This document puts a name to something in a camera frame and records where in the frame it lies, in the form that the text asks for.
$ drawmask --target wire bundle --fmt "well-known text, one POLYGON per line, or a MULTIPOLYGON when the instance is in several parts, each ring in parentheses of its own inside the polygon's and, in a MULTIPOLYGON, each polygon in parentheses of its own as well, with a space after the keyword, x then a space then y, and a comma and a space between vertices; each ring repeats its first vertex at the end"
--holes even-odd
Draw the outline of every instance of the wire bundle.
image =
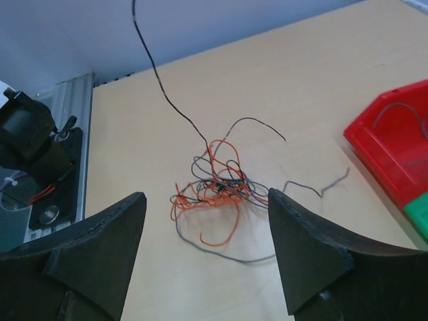
POLYGON ((210 209, 225 205, 234 205, 237 210, 235 225, 227 239, 221 243, 209 243, 203 239, 202 233, 200 233, 199 241, 205 245, 218 247, 225 245, 231 240, 237 229, 241 215, 239 205, 244 201, 250 201, 253 204, 258 204, 260 207, 265 207, 268 204, 267 191, 264 194, 257 192, 256 185, 259 184, 251 181, 242 171, 237 149, 226 140, 214 140, 209 144, 208 151, 205 151, 202 156, 194 157, 192 173, 198 179, 197 181, 187 184, 182 190, 179 189, 178 184, 175 184, 177 194, 171 197, 173 205, 170 213, 170 218, 173 221, 176 221, 185 211, 191 209, 210 209), (215 150, 217 151, 221 144, 225 144, 233 149, 235 159, 223 162, 215 156, 213 147, 216 146, 215 150), (201 161, 210 164, 210 173, 202 168, 199 164, 201 161), (216 165, 220 165, 221 169, 219 171, 216 170, 216 165), (203 179, 198 177, 195 174, 194 167, 198 167, 204 173, 208 173, 210 178, 203 179), (186 196, 186 192, 190 192, 191 196, 186 196))
MULTIPOLYGON (((256 262, 265 261, 275 257, 275 254, 261 257, 258 259, 239 259, 236 257, 231 257, 228 255, 222 254, 221 252, 213 251, 211 249, 203 247, 198 243, 195 243, 190 239, 186 238, 181 233, 181 228, 178 224, 178 221, 181 215, 186 211, 195 210, 195 209, 210 209, 210 208, 216 208, 224 205, 233 205, 237 209, 235 224, 231 230, 231 233, 224 241, 222 241, 221 243, 210 243, 203 239, 202 233, 199 234, 199 241, 203 245, 207 247, 221 247, 222 245, 226 245, 231 240, 231 238, 233 237, 233 234, 237 229, 237 226, 239 224, 239 218, 241 216, 241 211, 239 206, 243 202, 247 201, 257 207, 268 209, 267 199, 268 199, 269 189, 265 185, 262 185, 260 183, 257 183, 249 179, 249 177, 244 173, 244 171, 241 168, 241 163, 240 163, 237 149, 227 140, 227 137, 229 136, 233 128, 236 126, 236 124, 238 124, 242 120, 252 120, 273 130, 277 135, 279 135, 284 140, 284 142, 286 141, 286 139, 275 128, 271 127, 268 124, 265 124, 264 122, 258 120, 257 118, 245 117, 245 118, 240 118, 235 123, 233 123, 233 125, 231 126, 231 128, 229 129, 229 131, 227 132, 227 134, 223 139, 214 140, 211 143, 208 143, 208 140, 197 128, 195 123, 188 116, 183 114, 168 97, 164 89, 164 86, 162 84, 161 78, 158 74, 156 64, 154 63, 153 57, 150 51, 148 50, 146 42, 141 34, 140 28, 138 27, 135 7, 136 7, 136 0, 132 0, 132 22, 134 24, 134 28, 138 34, 138 37, 141 41, 141 44, 144 47, 144 50, 150 60, 150 64, 152 66, 154 75, 156 76, 159 88, 165 100, 181 117, 183 117, 187 122, 189 122, 192 125, 192 127, 195 129, 198 135, 203 139, 206 147, 205 152, 202 154, 202 156, 193 157, 191 172, 193 176, 196 178, 196 180, 191 183, 188 183, 181 190, 178 184, 175 184, 175 189, 177 191, 177 194, 173 195, 170 198, 170 201, 172 203, 170 218, 175 222, 175 230, 178 236, 183 241, 187 242, 188 244, 191 244, 193 247, 197 248, 202 252, 211 253, 219 257, 230 259, 232 261, 236 261, 239 263, 256 263, 256 262), (235 154, 235 159, 221 161, 216 157, 220 146, 224 144, 233 149, 235 154), (209 170, 208 171, 205 170, 201 165, 201 163, 209 164, 209 170), (207 177, 203 178, 198 176, 195 173, 195 167, 197 167, 202 173, 206 174, 207 177)), ((348 174, 349 174, 349 169, 346 171, 346 174, 344 176, 340 177, 339 179, 336 179, 333 183, 329 184, 327 187, 324 187, 320 193, 316 189, 313 189, 312 187, 299 184, 293 181, 287 181, 284 185, 283 191, 286 190, 286 187, 288 186, 289 183, 292 183, 297 186, 310 189, 311 191, 315 192, 319 197, 323 197, 324 192, 326 190, 332 188, 341 180, 345 179, 348 176, 348 174)))

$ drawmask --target white wall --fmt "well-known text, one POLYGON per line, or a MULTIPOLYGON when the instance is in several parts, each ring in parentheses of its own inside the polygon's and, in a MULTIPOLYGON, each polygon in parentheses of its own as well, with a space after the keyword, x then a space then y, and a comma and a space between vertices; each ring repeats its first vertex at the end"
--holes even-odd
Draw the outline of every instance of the white wall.
MULTIPOLYGON (((359 1, 137 0, 136 9, 164 64, 359 1)), ((92 70, 105 82, 149 67, 130 0, 2 1, 0 41, 0 79, 29 92, 92 70)))

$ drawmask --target orange wire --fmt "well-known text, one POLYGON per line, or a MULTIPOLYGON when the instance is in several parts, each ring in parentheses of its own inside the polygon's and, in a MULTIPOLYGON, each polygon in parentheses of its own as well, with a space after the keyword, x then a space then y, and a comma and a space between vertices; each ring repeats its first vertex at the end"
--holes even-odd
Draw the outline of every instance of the orange wire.
MULTIPOLYGON (((240 170, 241 161, 239 159, 239 153, 237 149, 230 142, 227 142, 226 140, 222 140, 222 139, 213 140, 208 144, 208 149, 203 153, 203 156, 205 156, 206 154, 209 155, 209 161, 211 164, 211 173, 213 175, 214 182, 207 183, 202 194, 200 194, 200 192, 196 190, 194 183, 189 183, 186 186, 186 188, 182 190, 182 191, 186 191, 188 188, 190 188, 190 191, 191 191, 190 197, 192 199, 197 199, 198 201, 200 201, 200 203, 195 203, 195 204, 192 204, 188 200, 188 198, 184 196, 184 192, 180 191, 178 184, 175 183, 175 189, 177 191, 177 195, 174 198, 173 204, 171 206, 170 218, 171 220, 176 221, 181 217, 183 213, 193 209, 201 209, 201 208, 212 209, 212 208, 216 208, 224 205, 235 205, 237 210, 235 225, 233 226, 233 229, 231 230, 229 236, 223 242, 209 243, 207 241, 204 241, 202 237, 202 233, 199 234, 199 241, 201 243, 211 247, 219 247, 228 243, 232 239, 233 235, 235 234, 237 226, 239 224, 239 217, 241 216, 239 205, 250 196, 251 191, 249 190, 249 187, 245 184, 244 182, 245 177, 242 171, 240 170), (218 144, 226 144, 233 150, 233 152, 235 153, 236 164, 238 166, 238 169, 230 165, 227 165, 226 163, 220 161, 217 157, 214 156, 213 147, 218 146, 218 144), (215 170, 216 165, 217 167, 219 166, 222 167, 221 169, 219 169, 218 172, 215 170), (222 182, 221 179, 217 177, 218 175, 220 175, 221 173, 224 173, 225 171, 228 171, 230 173, 235 173, 238 177, 238 179, 233 182, 233 186, 230 188, 224 187, 224 182, 222 182), (176 213, 175 209, 180 209, 177 216, 174 215, 174 213, 176 213)), ((267 199, 256 197, 255 195, 254 197, 262 203, 265 203, 265 204, 268 203, 267 199)))

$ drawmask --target wooden table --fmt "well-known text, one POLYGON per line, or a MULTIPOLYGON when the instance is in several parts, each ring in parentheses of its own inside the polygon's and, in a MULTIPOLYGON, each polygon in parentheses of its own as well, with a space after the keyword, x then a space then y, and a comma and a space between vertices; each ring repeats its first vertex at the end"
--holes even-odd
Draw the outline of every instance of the wooden table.
MULTIPOLYGON (((307 208, 365 236, 427 248, 342 137, 378 94, 428 78, 428 17, 398 0, 367 0, 159 68, 169 96, 209 139, 230 136, 243 169, 269 187, 293 179, 322 188, 320 200, 292 187, 307 208)), ((169 219, 174 183, 186 184, 204 144, 165 102, 151 70, 94 90, 87 215, 133 191, 148 198, 146 224, 123 320, 284 320, 275 261, 246 266, 182 242, 169 219)), ((226 253, 273 252, 267 214, 246 210, 226 253)), ((189 214, 186 233, 222 240, 233 212, 189 214)))

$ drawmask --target screw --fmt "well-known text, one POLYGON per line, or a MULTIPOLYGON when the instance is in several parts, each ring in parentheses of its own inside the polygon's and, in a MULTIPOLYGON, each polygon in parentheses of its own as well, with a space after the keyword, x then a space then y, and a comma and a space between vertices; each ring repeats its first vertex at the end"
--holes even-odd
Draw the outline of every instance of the screw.
POLYGON ((56 220, 59 214, 60 214, 60 209, 57 206, 55 205, 48 206, 45 208, 45 210, 39 217, 40 223, 50 224, 56 220))

